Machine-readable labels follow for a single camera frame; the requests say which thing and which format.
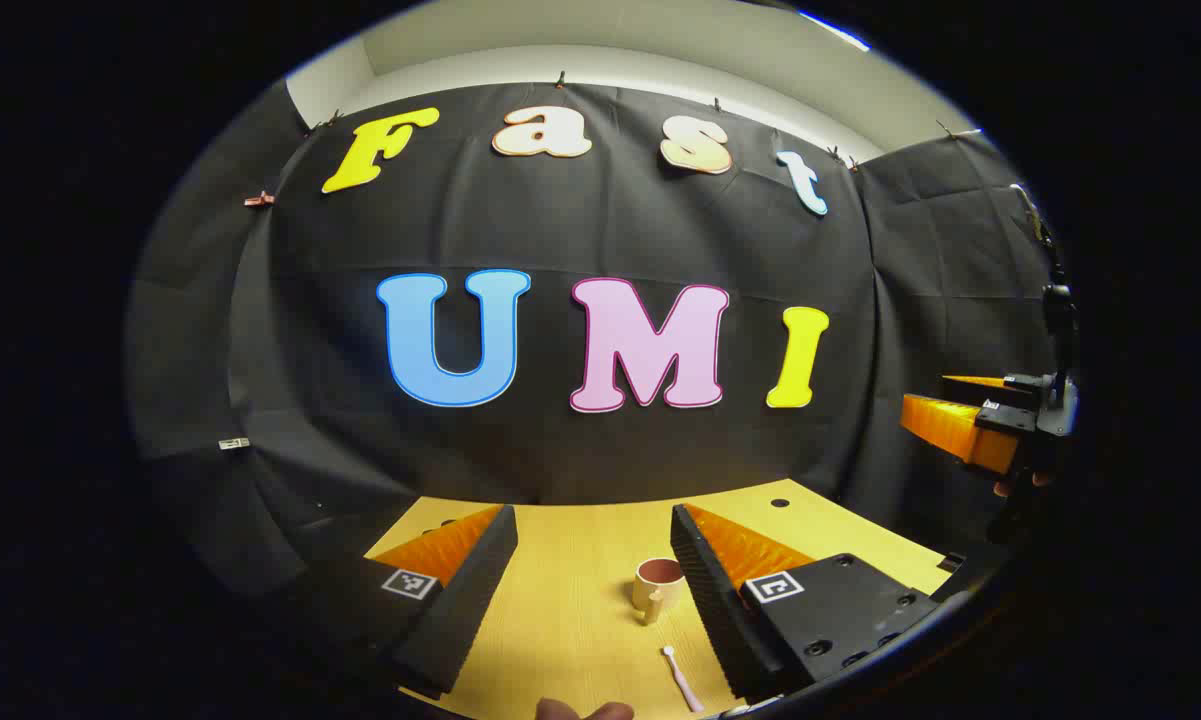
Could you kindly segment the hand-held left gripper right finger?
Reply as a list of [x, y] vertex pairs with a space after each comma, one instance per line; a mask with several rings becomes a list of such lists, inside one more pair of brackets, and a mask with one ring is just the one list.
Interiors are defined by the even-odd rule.
[[725, 682], [747, 701], [825, 685], [939, 606], [859, 556], [809, 559], [692, 503], [670, 511], [670, 547]]

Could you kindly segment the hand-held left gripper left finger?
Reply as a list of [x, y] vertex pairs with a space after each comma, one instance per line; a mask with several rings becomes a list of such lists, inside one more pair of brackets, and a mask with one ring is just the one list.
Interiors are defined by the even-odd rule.
[[319, 562], [289, 592], [289, 618], [354, 674], [437, 700], [458, 683], [516, 546], [516, 510], [500, 503]]

